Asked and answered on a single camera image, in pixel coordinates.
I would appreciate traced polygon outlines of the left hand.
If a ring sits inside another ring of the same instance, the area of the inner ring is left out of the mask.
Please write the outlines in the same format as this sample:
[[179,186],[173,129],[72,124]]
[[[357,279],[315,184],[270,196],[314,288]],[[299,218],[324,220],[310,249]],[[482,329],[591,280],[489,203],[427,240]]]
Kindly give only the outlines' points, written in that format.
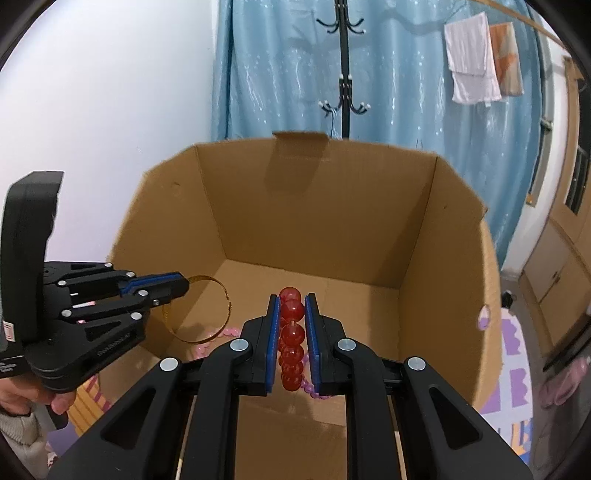
[[75,391],[52,392],[30,373],[0,380],[1,409],[10,415],[26,416],[34,404],[49,405],[55,414],[62,415],[74,404],[76,396]]

